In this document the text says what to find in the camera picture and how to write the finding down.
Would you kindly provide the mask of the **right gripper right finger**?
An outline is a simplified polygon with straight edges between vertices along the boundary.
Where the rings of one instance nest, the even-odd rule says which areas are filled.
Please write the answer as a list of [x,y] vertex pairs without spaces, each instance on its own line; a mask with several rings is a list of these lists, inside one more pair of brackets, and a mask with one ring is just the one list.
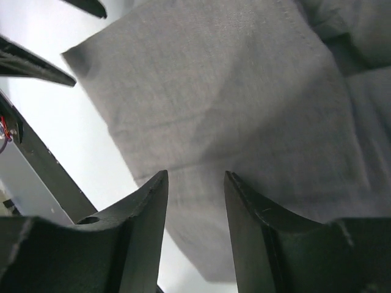
[[390,219],[317,223],[224,178],[239,292],[389,292]]

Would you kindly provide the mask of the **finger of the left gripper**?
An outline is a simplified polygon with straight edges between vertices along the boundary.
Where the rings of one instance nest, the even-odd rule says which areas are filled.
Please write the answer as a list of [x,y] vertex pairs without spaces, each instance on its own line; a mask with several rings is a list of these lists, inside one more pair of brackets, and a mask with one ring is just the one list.
[[99,19],[107,18],[106,8],[99,0],[64,0],[64,2]]
[[1,76],[36,78],[74,87],[76,80],[40,56],[1,36]]

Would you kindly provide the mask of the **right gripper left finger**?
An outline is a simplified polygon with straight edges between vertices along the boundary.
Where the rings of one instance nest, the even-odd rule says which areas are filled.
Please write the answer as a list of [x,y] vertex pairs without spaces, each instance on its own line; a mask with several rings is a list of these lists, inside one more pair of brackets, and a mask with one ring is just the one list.
[[2,292],[158,292],[169,178],[79,223],[1,218]]

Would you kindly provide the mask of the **grey long sleeve shirt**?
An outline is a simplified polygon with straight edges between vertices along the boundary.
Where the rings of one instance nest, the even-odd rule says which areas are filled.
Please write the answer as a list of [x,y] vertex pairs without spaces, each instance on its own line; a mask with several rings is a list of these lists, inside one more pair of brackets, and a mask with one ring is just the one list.
[[147,1],[64,52],[166,228],[233,282],[224,173],[317,222],[390,215],[389,1]]

